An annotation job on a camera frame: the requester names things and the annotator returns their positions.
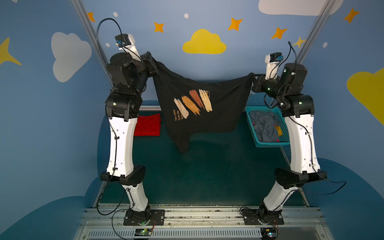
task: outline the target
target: metal pole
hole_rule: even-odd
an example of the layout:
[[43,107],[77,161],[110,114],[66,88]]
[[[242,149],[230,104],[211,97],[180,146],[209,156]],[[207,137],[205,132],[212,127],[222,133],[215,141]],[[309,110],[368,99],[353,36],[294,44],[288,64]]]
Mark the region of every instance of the metal pole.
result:
[[105,71],[105,74],[107,74],[107,77],[109,79],[109,82],[113,86],[112,77],[108,73],[107,69],[105,68],[108,65],[108,59],[104,54],[103,49],[100,47],[99,42],[97,41],[95,30],[92,26],[91,21],[89,20],[88,13],[84,7],[82,0],[71,0],[73,7],[80,18],[81,23],[83,24],[83,27],[85,29],[85,32],[87,33],[89,40],[91,41],[91,44],[93,46],[93,49],[95,50],[101,65],[103,66],[103,69]]
[[[318,17],[316,18],[311,30],[309,31],[307,38],[305,39],[304,45],[300,48],[299,53],[297,54],[297,63],[302,64],[304,58],[307,56],[309,50],[311,49],[313,43],[315,42],[320,31],[327,22],[328,17],[331,14],[331,9],[336,0],[327,0],[324,3],[323,8],[321,9]],[[276,103],[275,99],[272,99],[269,106],[272,106]]]

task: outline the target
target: red cloth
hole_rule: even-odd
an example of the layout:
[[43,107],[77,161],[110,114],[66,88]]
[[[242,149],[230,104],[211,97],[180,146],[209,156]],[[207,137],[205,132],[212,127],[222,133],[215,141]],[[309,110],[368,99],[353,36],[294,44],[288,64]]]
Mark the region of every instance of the red cloth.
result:
[[160,113],[150,116],[139,116],[133,136],[160,136]]

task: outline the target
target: black cable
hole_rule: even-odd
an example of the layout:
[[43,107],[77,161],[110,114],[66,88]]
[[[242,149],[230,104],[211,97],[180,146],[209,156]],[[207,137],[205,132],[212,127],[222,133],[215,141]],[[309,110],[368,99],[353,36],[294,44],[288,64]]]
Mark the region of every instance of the black cable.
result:
[[107,213],[107,214],[102,214],[102,213],[100,212],[100,210],[99,210],[99,205],[97,205],[97,206],[96,206],[97,212],[98,212],[100,215],[107,216],[107,215],[113,213],[114,211],[116,211],[116,209],[119,208],[119,206],[120,206],[122,200],[124,199],[124,195],[125,195],[125,193],[126,193],[126,190],[127,190],[127,189],[124,189],[124,194],[123,194],[123,196],[121,197],[121,200],[120,200],[118,206],[117,206],[113,211],[111,211],[110,213]]
[[138,57],[139,59],[140,59],[140,61],[142,61],[141,60],[141,57],[139,57],[139,55],[137,55],[135,52],[133,52],[131,49],[129,49],[129,48],[126,48],[125,46],[123,46],[123,47],[121,47],[121,48],[125,48],[125,49],[127,49],[127,50],[129,50],[129,51],[131,51],[133,54],[135,54],[136,55],[136,57]]
[[305,129],[305,131],[307,132],[307,135],[310,139],[310,143],[311,143],[311,166],[312,166],[312,169],[314,170],[314,172],[322,179],[324,180],[327,180],[328,182],[332,182],[332,183],[335,183],[335,184],[338,184],[338,183],[344,183],[341,187],[339,187],[336,191],[333,191],[331,193],[327,193],[327,194],[318,194],[318,193],[313,193],[313,192],[306,192],[306,193],[310,193],[310,194],[315,194],[315,195],[331,195],[331,194],[334,194],[335,192],[338,192],[340,189],[342,189],[346,184],[347,182],[346,181],[340,181],[340,182],[334,182],[334,181],[331,181],[329,179],[326,179],[326,178],[323,178],[322,176],[320,176],[320,174],[315,170],[315,168],[313,167],[313,148],[312,148],[312,139],[311,139],[311,136],[310,136],[310,133],[309,131],[307,130],[306,127],[304,127],[303,125],[301,125],[300,123],[296,122],[295,120],[293,120],[290,116],[288,116],[294,123],[296,123],[297,125],[303,127]]
[[283,63],[289,58],[289,55],[291,54],[291,47],[289,48],[289,52],[288,52],[288,56],[284,59],[284,61],[283,60],[281,60],[273,69],[272,69],[272,71],[269,73],[269,78],[271,78],[271,73],[274,71],[274,69],[277,67],[277,66],[281,66],[281,65],[283,65]]
[[131,51],[133,54],[136,55],[136,57],[138,57],[138,58],[140,59],[140,61],[142,61],[142,60],[141,60],[141,57],[140,57],[139,55],[137,55],[137,54],[136,54],[135,52],[133,52],[131,49],[126,48],[125,46],[122,45],[123,34],[122,34],[122,31],[121,31],[121,28],[120,28],[118,22],[116,22],[116,20],[113,19],[113,18],[105,18],[105,19],[103,19],[103,20],[99,23],[99,25],[97,26],[97,31],[96,31],[96,41],[97,41],[97,43],[99,44],[99,29],[100,29],[100,25],[101,25],[102,22],[104,22],[104,21],[106,21],[106,20],[112,20],[112,21],[114,21],[114,22],[117,24],[117,26],[119,27],[120,36],[121,36],[121,41],[120,41],[120,45],[119,45],[119,47],[120,47],[121,49],[123,49],[123,51],[124,51],[125,53],[127,53],[127,51],[126,51],[125,49]]
[[117,24],[117,26],[119,27],[120,36],[121,36],[121,41],[120,41],[120,46],[119,46],[119,47],[121,47],[121,48],[123,49],[123,47],[122,47],[122,32],[121,32],[121,28],[120,28],[118,22],[116,22],[116,20],[113,19],[113,18],[104,18],[104,19],[99,23],[99,25],[97,26],[97,30],[96,30],[96,42],[97,42],[97,44],[99,44],[99,46],[100,46],[100,43],[99,43],[99,29],[100,29],[100,25],[101,25],[104,21],[106,21],[106,20],[112,20],[112,21],[114,21],[114,22]]
[[115,214],[116,214],[117,212],[120,212],[120,211],[123,211],[123,210],[128,211],[128,210],[130,210],[130,209],[131,209],[131,208],[129,208],[129,209],[120,209],[120,210],[117,210],[117,211],[112,215],[112,218],[111,218],[111,223],[112,223],[112,229],[113,229],[113,231],[115,232],[115,234],[116,234],[119,238],[124,239],[124,240],[130,240],[130,239],[123,238],[122,236],[120,236],[120,235],[116,232],[115,228],[113,227],[113,217],[115,216]]
[[266,100],[265,100],[265,97],[267,96],[268,94],[265,94],[264,95],[264,104],[267,106],[267,108],[275,108],[275,107],[277,107],[277,105],[279,104],[279,103],[276,103],[273,107],[270,107],[269,105],[268,105],[268,103],[266,102]]
[[288,41],[288,44],[289,44],[289,47],[292,49],[293,53],[295,54],[295,66],[293,67],[293,73],[295,73],[295,71],[296,71],[296,64],[297,64],[297,54],[296,54],[296,51],[293,49],[290,41]]
[[271,74],[272,74],[272,72],[274,71],[274,69],[279,65],[279,63],[281,63],[282,62],[282,59],[276,64],[276,66],[272,69],[272,71],[269,73],[269,78],[271,78]]
[[103,193],[104,193],[104,189],[107,187],[108,183],[111,181],[111,179],[113,178],[113,175],[115,174],[115,170],[116,170],[116,168],[115,168],[115,167],[116,167],[116,158],[117,158],[117,153],[118,153],[118,137],[117,137],[116,132],[115,132],[115,130],[113,129],[113,127],[112,127],[110,121],[109,121],[109,117],[108,117],[108,114],[107,114],[107,106],[105,106],[105,115],[107,116],[107,120],[108,120],[109,126],[111,127],[113,133],[115,134],[116,146],[115,146],[115,160],[114,160],[114,165],[113,165],[113,172],[112,172],[112,174],[111,174],[111,177],[108,179],[107,183],[105,184],[104,188],[101,190],[100,196],[99,196],[99,198],[98,198],[98,200],[97,200],[97,203],[96,203],[96,209],[97,209],[97,211],[99,212],[99,214],[101,214],[101,215],[109,215],[109,214],[111,214],[111,213],[114,212],[114,210],[113,210],[112,212],[110,212],[110,213],[108,213],[108,214],[102,214],[102,213],[99,211],[99,203],[100,203],[101,197],[102,197],[102,195],[103,195]]
[[[250,209],[250,208],[248,208],[248,207],[241,207],[240,210],[239,210],[239,212],[240,212],[240,214],[241,214],[243,217],[248,217],[248,218],[250,218],[250,217],[257,217],[257,218],[258,218],[257,213],[250,213],[250,215],[248,215],[248,214],[246,214],[246,213],[243,212],[244,209],[248,209],[248,210],[256,210],[256,209]],[[268,224],[271,225],[271,226],[273,227],[273,229],[276,231],[276,233],[277,233],[276,238],[277,238],[277,237],[279,236],[279,231],[278,231],[278,230],[276,229],[276,227],[273,226],[271,223],[268,223]]]

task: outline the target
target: brush stroke graphic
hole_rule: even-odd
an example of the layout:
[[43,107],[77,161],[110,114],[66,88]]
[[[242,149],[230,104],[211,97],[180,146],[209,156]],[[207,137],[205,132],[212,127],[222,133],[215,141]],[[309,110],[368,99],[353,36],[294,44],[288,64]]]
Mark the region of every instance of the brush stroke graphic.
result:
[[197,105],[199,107],[201,107],[201,108],[203,108],[205,110],[204,104],[201,101],[201,99],[199,97],[199,94],[196,92],[196,90],[189,91],[189,95],[191,95],[191,97],[193,98],[193,100],[195,100],[195,102],[197,103]]
[[181,112],[181,115],[184,117],[184,118],[187,118],[188,115],[189,115],[189,112],[188,110],[184,107],[184,105],[181,103],[181,101],[179,99],[173,99],[173,101],[175,102],[177,108],[180,110]]
[[212,112],[211,101],[209,100],[209,97],[208,97],[209,91],[199,89],[199,93],[200,93],[201,100],[203,100],[205,110],[207,112]]
[[199,108],[192,102],[191,99],[189,99],[187,96],[182,96],[181,100],[187,106],[187,108],[189,108],[189,110],[195,114],[195,116],[197,116],[197,114],[200,115]]

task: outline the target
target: orange star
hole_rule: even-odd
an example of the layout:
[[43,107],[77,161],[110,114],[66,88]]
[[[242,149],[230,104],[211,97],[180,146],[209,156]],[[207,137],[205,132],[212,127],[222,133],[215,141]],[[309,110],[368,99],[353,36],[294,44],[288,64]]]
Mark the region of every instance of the orange star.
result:
[[271,39],[274,39],[274,38],[279,38],[281,39],[281,37],[283,36],[283,33],[287,30],[286,29],[280,29],[280,28],[276,28],[276,33],[275,35],[271,38]]
[[93,12],[88,13],[88,17],[89,17],[89,20],[91,20],[92,22],[96,23],[95,19],[93,18]]
[[355,10],[352,10],[349,12],[349,14],[343,19],[343,20],[348,20],[349,23],[352,22],[352,19],[357,15],[359,14],[360,12],[356,12]]
[[162,24],[155,23],[155,32],[160,31],[160,32],[164,33],[163,32],[163,26],[164,26],[164,23],[162,23]]
[[236,31],[238,31],[239,30],[239,25],[240,25],[241,21],[243,21],[243,20],[242,19],[235,20],[234,18],[231,18],[231,20],[232,20],[232,23],[229,26],[228,30],[235,29]]

